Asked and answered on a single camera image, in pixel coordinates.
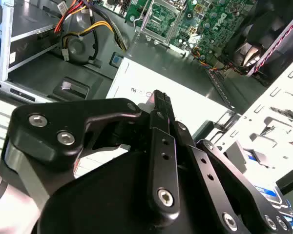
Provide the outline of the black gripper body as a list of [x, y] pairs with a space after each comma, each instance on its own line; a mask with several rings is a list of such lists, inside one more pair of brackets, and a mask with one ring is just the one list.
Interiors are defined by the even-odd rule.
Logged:
[[66, 184], [38, 221], [40, 234], [225, 232], [202, 180], [163, 152], [129, 152]]

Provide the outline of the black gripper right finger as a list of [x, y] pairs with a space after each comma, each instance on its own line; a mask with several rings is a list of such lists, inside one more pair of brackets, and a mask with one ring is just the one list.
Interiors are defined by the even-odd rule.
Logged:
[[175, 120], [170, 97], [163, 94], [163, 108], [177, 138], [178, 150], [196, 173], [207, 209], [211, 213], [208, 234], [291, 234], [290, 207], [275, 183], [260, 174], [247, 178], [231, 159], [256, 157], [237, 146], [223, 154], [210, 141], [194, 142], [187, 127]]

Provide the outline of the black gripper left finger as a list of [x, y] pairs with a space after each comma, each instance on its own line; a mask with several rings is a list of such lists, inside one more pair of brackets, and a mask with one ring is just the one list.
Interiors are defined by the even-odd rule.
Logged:
[[126, 153], [176, 155], [163, 94], [153, 92], [148, 112], [126, 98], [18, 107], [3, 161], [44, 209], [58, 189]]

